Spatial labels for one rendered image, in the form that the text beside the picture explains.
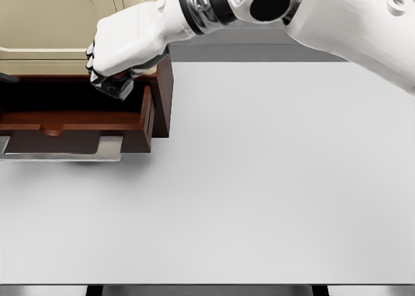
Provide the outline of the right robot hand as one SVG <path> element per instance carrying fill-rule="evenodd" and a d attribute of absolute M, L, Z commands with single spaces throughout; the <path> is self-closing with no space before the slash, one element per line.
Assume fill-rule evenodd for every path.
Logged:
<path fill-rule="evenodd" d="M 99 20 L 86 50 L 86 68 L 94 86 L 164 52 L 164 8 L 164 0 L 140 3 Z"/>

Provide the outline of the small grey switch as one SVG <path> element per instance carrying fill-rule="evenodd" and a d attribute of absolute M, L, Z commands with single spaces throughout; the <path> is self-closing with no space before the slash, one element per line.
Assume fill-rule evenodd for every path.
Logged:
<path fill-rule="evenodd" d="M 95 87 L 105 95 L 125 100 L 134 88 L 134 79 L 130 71 L 123 71 L 113 76 L 101 78 Z"/>

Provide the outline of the brown drawer with metal handle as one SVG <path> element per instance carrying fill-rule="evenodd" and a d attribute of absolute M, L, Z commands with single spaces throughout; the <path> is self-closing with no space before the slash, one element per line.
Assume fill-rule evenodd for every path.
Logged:
<path fill-rule="evenodd" d="M 0 161 L 119 161 L 149 153 L 155 105 L 136 84 L 124 101 L 87 82 L 21 82 L 0 89 Z"/>

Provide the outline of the beige and brown cabinet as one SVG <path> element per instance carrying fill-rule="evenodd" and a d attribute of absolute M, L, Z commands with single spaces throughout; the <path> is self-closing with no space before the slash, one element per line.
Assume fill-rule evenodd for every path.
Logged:
<path fill-rule="evenodd" d="M 85 51 L 97 22 L 147 1 L 154 0 L 0 0 L 0 73 L 19 77 L 18 83 L 85 81 L 94 88 Z M 152 134 L 167 137 L 173 84 L 169 55 L 163 53 L 155 67 L 143 71 L 134 87 L 138 83 L 151 87 Z"/>

